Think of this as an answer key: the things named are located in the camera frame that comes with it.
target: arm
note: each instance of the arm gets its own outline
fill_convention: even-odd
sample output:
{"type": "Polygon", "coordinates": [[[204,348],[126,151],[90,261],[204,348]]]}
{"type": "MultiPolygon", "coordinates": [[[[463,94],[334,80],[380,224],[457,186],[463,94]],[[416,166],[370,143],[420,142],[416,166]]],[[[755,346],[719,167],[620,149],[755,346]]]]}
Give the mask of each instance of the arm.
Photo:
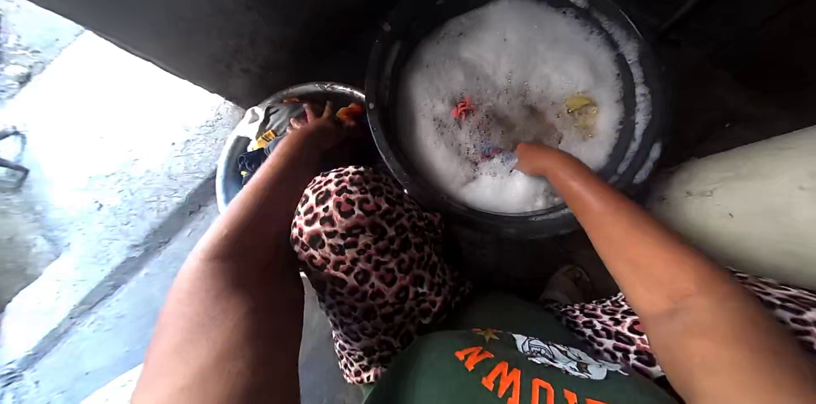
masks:
{"type": "Polygon", "coordinates": [[[291,131],[178,272],[132,402],[300,402],[303,284],[292,216],[334,141],[329,117],[291,131]]]}
{"type": "Polygon", "coordinates": [[[519,144],[584,226],[687,402],[816,402],[813,368],[750,294],[581,161],[519,144]]]}

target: hand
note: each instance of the hand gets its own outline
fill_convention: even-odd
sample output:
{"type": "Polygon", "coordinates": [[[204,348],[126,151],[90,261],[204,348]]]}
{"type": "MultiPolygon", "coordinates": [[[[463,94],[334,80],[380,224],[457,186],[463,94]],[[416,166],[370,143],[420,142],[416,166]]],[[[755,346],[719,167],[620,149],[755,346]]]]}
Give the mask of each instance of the hand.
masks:
{"type": "Polygon", "coordinates": [[[519,143],[513,153],[518,158],[516,170],[527,176],[544,176],[547,160],[554,153],[558,153],[558,149],[535,143],[519,143]]]}
{"type": "Polygon", "coordinates": [[[309,139],[321,151],[331,149],[339,144],[349,132],[349,128],[354,127],[354,122],[339,122],[334,118],[334,109],[331,101],[326,101],[323,113],[318,117],[314,105],[307,103],[303,105],[306,111],[305,118],[292,117],[289,121],[291,127],[287,132],[292,136],[303,136],[309,139]]]}

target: printed graphic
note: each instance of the printed graphic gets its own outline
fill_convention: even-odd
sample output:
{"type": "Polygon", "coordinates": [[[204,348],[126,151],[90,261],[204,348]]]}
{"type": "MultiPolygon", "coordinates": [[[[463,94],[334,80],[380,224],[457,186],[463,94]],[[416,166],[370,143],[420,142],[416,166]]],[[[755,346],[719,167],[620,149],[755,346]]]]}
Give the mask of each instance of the printed graphic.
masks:
{"type": "Polygon", "coordinates": [[[519,334],[513,334],[513,337],[516,338],[518,351],[522,352],[527,359],[537,364],[557,367],[571,376],[603,380],[608,370],[628,376],[620,364],[595,359],[577,348],[519,334]]]}

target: concrete floor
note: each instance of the concrete floor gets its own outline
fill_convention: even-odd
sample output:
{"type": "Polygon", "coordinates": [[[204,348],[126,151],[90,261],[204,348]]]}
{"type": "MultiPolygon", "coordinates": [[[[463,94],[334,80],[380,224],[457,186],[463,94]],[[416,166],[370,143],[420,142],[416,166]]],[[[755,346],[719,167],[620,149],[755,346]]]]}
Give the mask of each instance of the concrete floor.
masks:
{"type": "MultiPolygon", "coordinates": [[[[142,362],[242,110],[89,32],[21,85],[0,107],[26,134],[0,155],[31,169],[19,189],[0,170],[0,402],[76,403],[142,362]]],[[[303,402],[360,402],[306,290],[303,402]]]]}
{"type": "MultiPolygon", "coordinates": [[[[0,110],[84,28],[26,0],[0,0],[0,110]]],[[[0,128],[6,121],[0,111],[0,128]]],[[[21,159],[22,141],[0,141],[0,157],[21,159]]],[[[19,175],[0,170],[0,312],[60,253],[39,227],[36,202],[15,189],[19,175]]]]}

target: clothing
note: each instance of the clothing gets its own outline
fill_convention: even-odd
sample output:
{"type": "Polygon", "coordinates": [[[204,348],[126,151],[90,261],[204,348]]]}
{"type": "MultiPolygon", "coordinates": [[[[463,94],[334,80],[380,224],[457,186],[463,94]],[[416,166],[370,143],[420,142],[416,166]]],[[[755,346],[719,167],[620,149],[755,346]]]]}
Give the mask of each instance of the clothing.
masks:
{"type": "Polygon", "coordinates": [[[676,402],[637,372],[591,357],[551,314],[511,295],[479,297],[451,318],[445,327],[458,329],[417,339],[366,404],[676,402]]]}
{"type": "Polygon", "coordinates": [[[439,215],[370,168],[323,173],[303,193],[291,244],[329,316],[349,382],[373,383],[468,293],[437,253],[440,227],[439,215]]]}
{"type": "MultiPolygon", "coordinates": [[[[541,318],[548,311],[583,341],[588,353],[668,387],[640,318],[623,294],[588,304],[537,305],[536,310],[518,313],[518,304],[506,304],[503,312],[490,313],[492,319],[453,322],[471,286],[444,262],[440,242],[440,217],[423,211],[392,176],[379,171],[332,170],[312,180],[303,193],[291,243],[329,316],[334,349],[349,382],[373,383],[415,337],[434,328],[493,328],[567,345],[562,337],[550,337],[552,330],[537,334],[537,325],[551,324],[552,316],[541,318]],[[451,320],[442,322],[446,315],[451,320]],[[515,324],[508,325],[511,319],[515,324]]],[[[805,350],[816,353],[816,294],[767,278],[731,274],[773,311],[805,350]]],[[[471,304],[464,308],[474,316],[471,304]]],[[[452,345],[458,342],[445,339],[452,345]]],[[[442,342],[428,340],[431,345],[437,341],[442,342]]]]}

